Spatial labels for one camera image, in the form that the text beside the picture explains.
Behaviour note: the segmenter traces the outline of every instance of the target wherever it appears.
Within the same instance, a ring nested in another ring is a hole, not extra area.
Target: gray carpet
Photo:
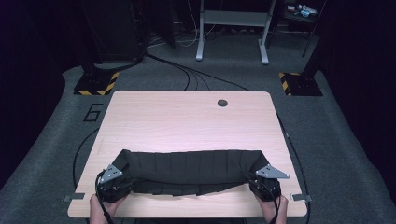
[[[237,83],[251,91],[268,91],[293,142],[312,202],[310,223],[396,223],[396,208],[390,200],[379,172],[367,160],[363,149],[348,128],[326,79],[317,72],[315,80],[322,97],[286,96],[279,72],[304,70],[312,48],[301,58],[305,39],[276,34],[268,49],[269,65],[262,65],[254,35],[218,36],[205,42],[204,59],[195,61],[197,42],[175,49],[167,45],[148,48],[151,54],[181,63],[214,77]],[[105,64],[116,67],[119,64]],[[66,87],[50,121],[34,146],[0,192],[0,223],[85,223],[67,215],[65,195],[74,192],[73,160],[78,147],[100,127],[111,94],[119,90],[183,91],[187,76],[170,65],[150,58],[120,72],[114,90],[107,96],[73,94],[82,70],[64,72]],[[205,77],[211,91],[243,91],[241,88]],[[191,76],[187,91],[208,91],[205,83]],[[92,104],[99,104],[97,121],[84,121]],[[90,153],[96,133],[81,146],[76,163],[77,180]],[[299,164],[291,150],[294,167],[302,186]],[[305,223],[306,217],[291,217],[289,223]],[[116,223],[134,223],[117,219]],[[265,223],[249,218],[247,223]]]

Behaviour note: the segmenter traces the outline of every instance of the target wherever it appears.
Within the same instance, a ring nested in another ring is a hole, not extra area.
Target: yellow black hazard tape
[[[282,83],[283,91],[286,95],[291,95],[289,83],[286,80],[286,75],[299,76],[299,73],[279,73],[280,82]]]
[[[107,87],[103,89],[102,91],[89,91],[89,90],[84,90],[84,91],[75,91],[74,94],[76,95],[109,95],[111,93],[111,90],[114,88],[114,85],[116,84],[117,77],[119,77],[120,73],[114,74],[110,82],[108,83]]]

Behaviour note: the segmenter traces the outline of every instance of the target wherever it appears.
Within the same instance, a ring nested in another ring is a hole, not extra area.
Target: black stand base
[[[118,72],[106,71],[95,67],[93,73],[84,72],[74,88],[74,94],[108,95],[113,89],[118,76]]]
[[[293,96],[322,96],[317,82],[305,79],[298,73],[279,73],[283,90],[286,95]]]

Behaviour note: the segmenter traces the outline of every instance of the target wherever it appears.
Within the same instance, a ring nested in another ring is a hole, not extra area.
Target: metal bracket
[[[271,164],[268,164],[261,168],[260,170],[256,171],[256,175],[262,176],[264,178],[284,178],[284,179],[289,179],[290,176],[279,171],[276,169],[274,166],[271,166]]]
[[[306,203],[310,203],[314,201],[311,195],[303,195],[303,194],[291,194],[291,198],[294,201],[305,201]]]
[[[74,193],[72,195],[66,195],[66,196],[64,196],[62,201],[64,203],[70,203],[73,199],[82,200],[82,199],[84,199],[84,195],[85,195],[85,193]]]
[[[110,164],[105,170],[105,173],[102,175],[102,178],[100,179],[100,183],[104,184],[107,181],[115,179],[119,176],[122,176],[122,171],[119,170],[117,167],[115,167],[113,164]]]

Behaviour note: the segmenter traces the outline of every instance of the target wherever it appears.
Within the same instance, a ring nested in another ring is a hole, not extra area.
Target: black cloth
[[[124,149],[112,163],[123,174],[106,188],[131,185],[135,193],[203,195],[245,184],[268,163],[259,150],[149,153]]]

